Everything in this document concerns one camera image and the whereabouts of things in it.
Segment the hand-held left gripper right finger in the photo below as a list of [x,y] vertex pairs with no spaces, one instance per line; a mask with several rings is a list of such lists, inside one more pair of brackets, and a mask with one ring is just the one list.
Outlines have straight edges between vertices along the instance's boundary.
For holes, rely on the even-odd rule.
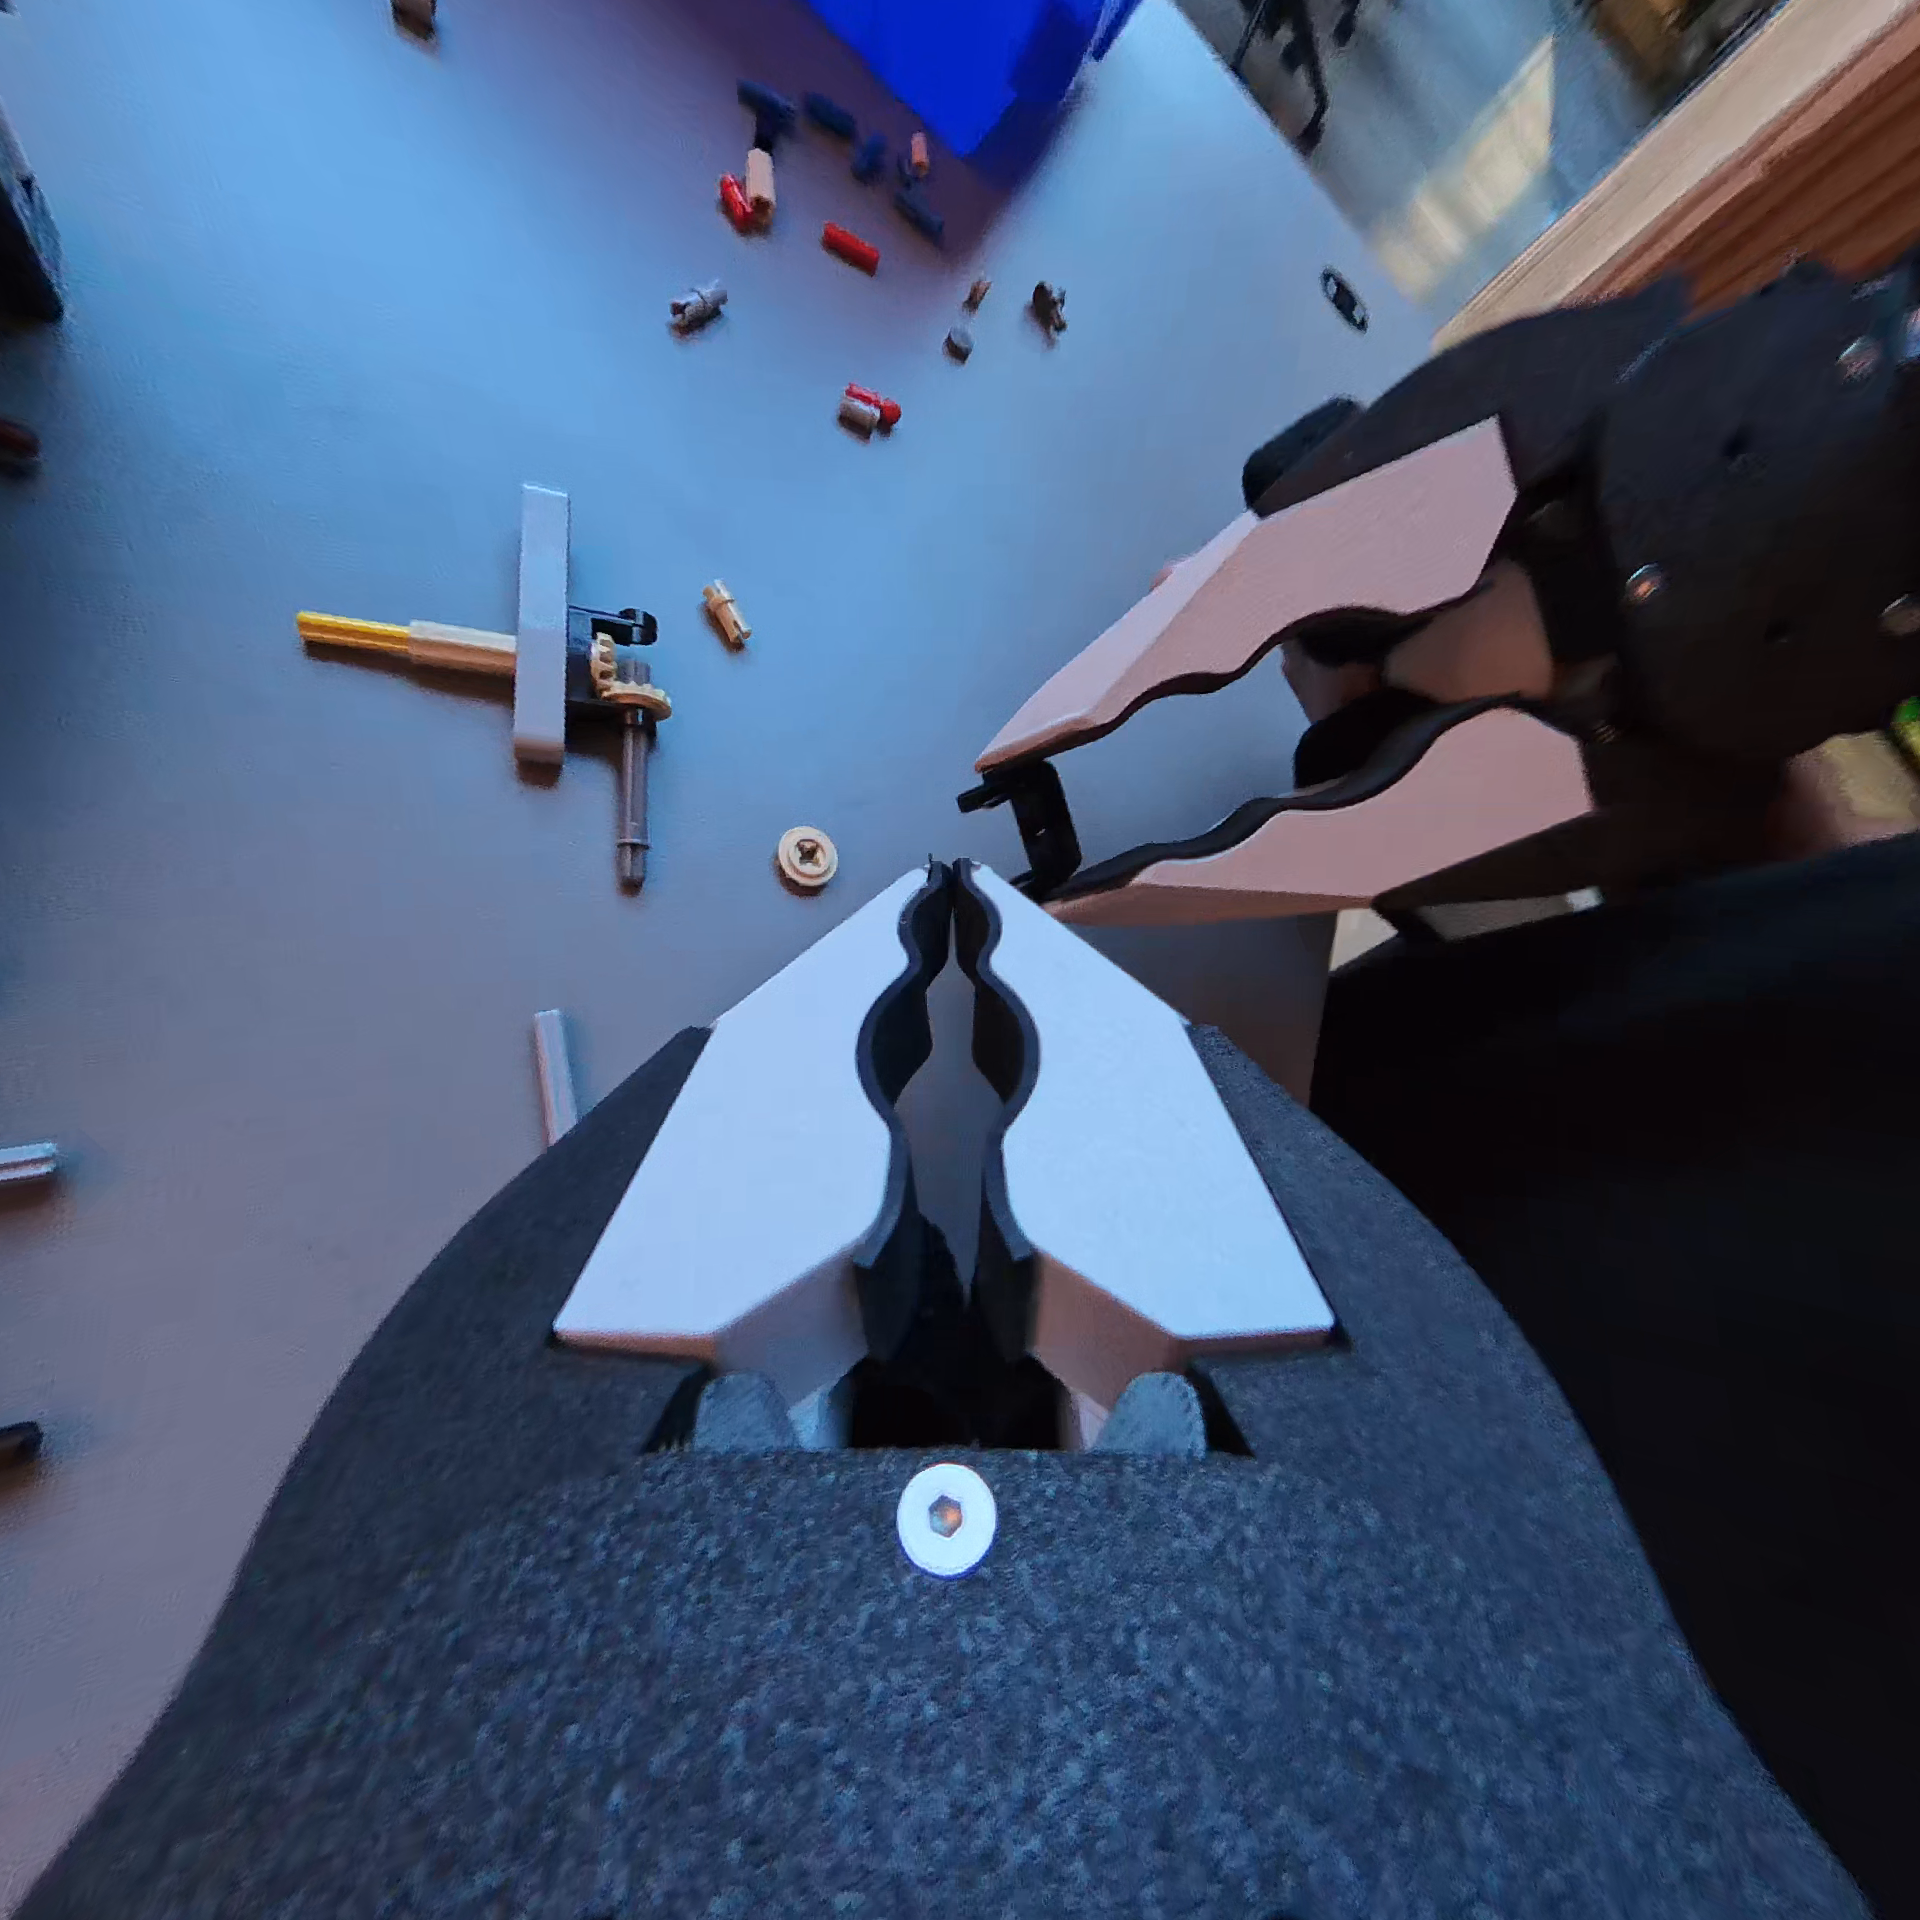
[[954,867],[980,1149],[975,1314],[1089,1450],[1148,1377],[1336,1349],[1336,1312],[1190,1024],[982,863]]

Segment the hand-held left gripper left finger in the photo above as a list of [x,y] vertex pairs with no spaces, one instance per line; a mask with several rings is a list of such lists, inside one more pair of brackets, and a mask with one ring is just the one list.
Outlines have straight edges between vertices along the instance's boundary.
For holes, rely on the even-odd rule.
[[952,868],[908,871],[708,1026],[550,1338],[757,1377],[804,1450],[957,1295],[897,1112],[929,1057]]

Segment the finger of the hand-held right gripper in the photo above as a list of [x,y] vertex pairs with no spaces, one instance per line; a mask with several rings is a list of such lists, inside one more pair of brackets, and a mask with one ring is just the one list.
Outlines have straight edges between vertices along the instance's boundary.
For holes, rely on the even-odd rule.
[[1316,620],[1393,623],[1460,603],[1518,491],[1487,417],[1265,519],[1237,519],[1033,692],[975,770],[1007,776],[1170,696],[1225,688]]
[[1064,924],[1277,921],[1378,899],[1593,811],[1577,736],[1511,703],[1431,711],[1356,773],[1247,801],[1044,900]]

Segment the black lego bracket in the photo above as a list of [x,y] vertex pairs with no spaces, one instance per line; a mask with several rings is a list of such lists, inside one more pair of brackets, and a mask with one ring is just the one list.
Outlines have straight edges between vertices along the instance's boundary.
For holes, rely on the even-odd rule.
[[1025,857],[1015,890],[1037,906],[1056,899],[1079,873],[1082,850],[1057,770],[1048,759],[1021,759],[988,770],[954,797],[961,815],[1007,807]]

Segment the grey beam lego subassembly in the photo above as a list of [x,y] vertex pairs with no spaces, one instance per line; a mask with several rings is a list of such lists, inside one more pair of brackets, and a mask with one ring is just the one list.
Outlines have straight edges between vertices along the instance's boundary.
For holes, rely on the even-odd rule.
[[442,623],[372,623],[301,611],[304,648],[388,656],[406,666],[511,684],[511,749],[526,765],[557,765],[568,724],[606,723],[617,736],[614,883],[642,890],[648,868],[648,759],[661,723],[674,711],[653,681],[648,612],[584,608],[568,597],[568,497],[522,484],[514,631]]

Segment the partly built lego truck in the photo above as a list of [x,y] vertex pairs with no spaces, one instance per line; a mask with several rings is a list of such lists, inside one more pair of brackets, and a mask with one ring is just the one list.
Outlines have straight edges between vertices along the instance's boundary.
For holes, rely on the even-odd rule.
[[[57,221],[7,109],[2,109],[2,323],[4,331],[12,328],[49,330],[63,323],[63,259]],[[4,417],[2,473],[24,473],[38,459],[38,436]],[[4,1148],[4,1186],[44,1184],[55,1173],[60,1173],[57,1152],[48,1143]],[[37,1421],[4,1424],[2,1475],[12,1477],[31,1467],[41,1444]]]

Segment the wooden cabinet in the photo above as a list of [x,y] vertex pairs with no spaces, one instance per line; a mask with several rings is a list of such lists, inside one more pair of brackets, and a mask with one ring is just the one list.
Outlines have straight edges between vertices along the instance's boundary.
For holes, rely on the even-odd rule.
[[1774,11],[1594,188],[1438,330],[1508,320],[1671,274],[1706,314],[1793,260],[1855,279],[1918,235],[1918,4]]

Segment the blue plastic bin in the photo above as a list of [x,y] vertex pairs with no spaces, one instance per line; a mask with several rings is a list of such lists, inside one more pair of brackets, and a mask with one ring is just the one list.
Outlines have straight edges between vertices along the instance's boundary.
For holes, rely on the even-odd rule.
[[806,3],[945,148],[970,156],[1015,109],[1046,112],[1138,3]]

